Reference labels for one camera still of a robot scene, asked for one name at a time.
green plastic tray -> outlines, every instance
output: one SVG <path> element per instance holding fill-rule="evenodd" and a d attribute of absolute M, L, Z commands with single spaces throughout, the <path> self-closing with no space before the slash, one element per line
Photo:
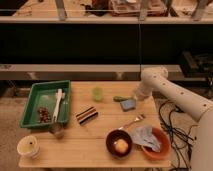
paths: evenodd
<path fill-rule="evenodd" d="M 45 128 L 51 122 L 39 123 L 39 114 L 37 112 L 39 107 L 48 109 L 52 119 L 52 114 L 56 105 L 56 93 L 61 88 L 65 97 L 61 99 L 60 109 L 58 114 L 58 121 L 67 123 L 70 115 L 70 81 L 54 81 L 35 83 L 32 85 L 27 104 L 20 122 L 21 128 Z"/>

striped object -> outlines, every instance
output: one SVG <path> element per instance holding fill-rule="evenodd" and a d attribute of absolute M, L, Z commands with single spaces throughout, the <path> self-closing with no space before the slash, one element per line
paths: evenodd
<path fill-rule="evenodd" d="M 85 111 L 77 114 L 76 118 L 77 118 L 77 121 L 79 122 L 79 124 L 83 124 L 87 120 L 92 119 L 93 117 L 95 117 L 97 115 L 98 115 L 98 112 L 96 111 L 96 109 L 94 107 L 90 107 L 90 108 L 86 109 Z"/>

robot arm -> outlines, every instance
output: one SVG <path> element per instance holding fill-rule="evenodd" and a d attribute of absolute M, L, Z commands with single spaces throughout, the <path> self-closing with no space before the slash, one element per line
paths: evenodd
<path fill-rule="evenodd" d="M 212 171 L 213 102 L 168 81 L 167 77 L 168 71 L 164 67 L 144 69 L 141 74 L 142 81 L 135 94 L 138 100 L 143 100 L 154 89 L 158 90 L 197 121 L 197 140 L 192 151 L 191 170 Z"/>

small cup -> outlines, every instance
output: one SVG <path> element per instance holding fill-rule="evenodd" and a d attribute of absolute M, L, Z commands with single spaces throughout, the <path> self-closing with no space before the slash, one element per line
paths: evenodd
<path fill-rule="evenodd" d="M 22 138 L 17 145 L 17 151 L 23 157 L 35 158 L 39 152 L 39 145 L 36 137 L 29 135 Z"/>

white cup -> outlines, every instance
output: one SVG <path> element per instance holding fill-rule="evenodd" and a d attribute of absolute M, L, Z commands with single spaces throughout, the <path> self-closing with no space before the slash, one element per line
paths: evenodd
<path fill-rule="evenodd" d="M 39 145 L 35 136 L 22 138 L 17 145 L 18 153 L 23 157 L 35 158 L 39 152 Z"/>

